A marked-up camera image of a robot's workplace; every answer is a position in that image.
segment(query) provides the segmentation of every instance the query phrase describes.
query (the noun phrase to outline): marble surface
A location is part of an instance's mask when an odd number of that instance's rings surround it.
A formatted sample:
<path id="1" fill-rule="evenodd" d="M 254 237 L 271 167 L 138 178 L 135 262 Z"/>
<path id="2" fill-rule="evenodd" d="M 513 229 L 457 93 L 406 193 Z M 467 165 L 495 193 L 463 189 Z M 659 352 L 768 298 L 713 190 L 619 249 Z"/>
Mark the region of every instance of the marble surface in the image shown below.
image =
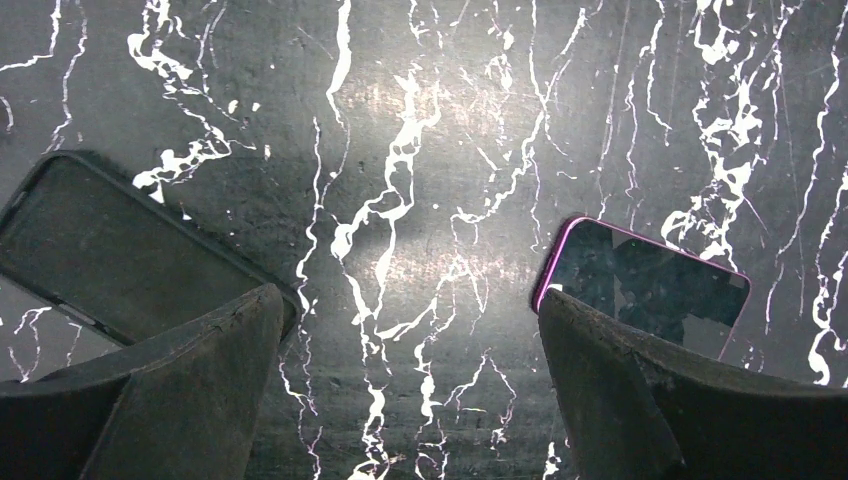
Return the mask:
<path id="1" fill-rule="evenodd" d="M 6 2 L 0 192 L 96 150 L 291 282 L 248 478 L 574 478 L 529 302 L 575 212 L 751 278 L 723 361 L 848 386 L 846 9 Z M 0 295 L 4 378 L 114 349 Z"/>

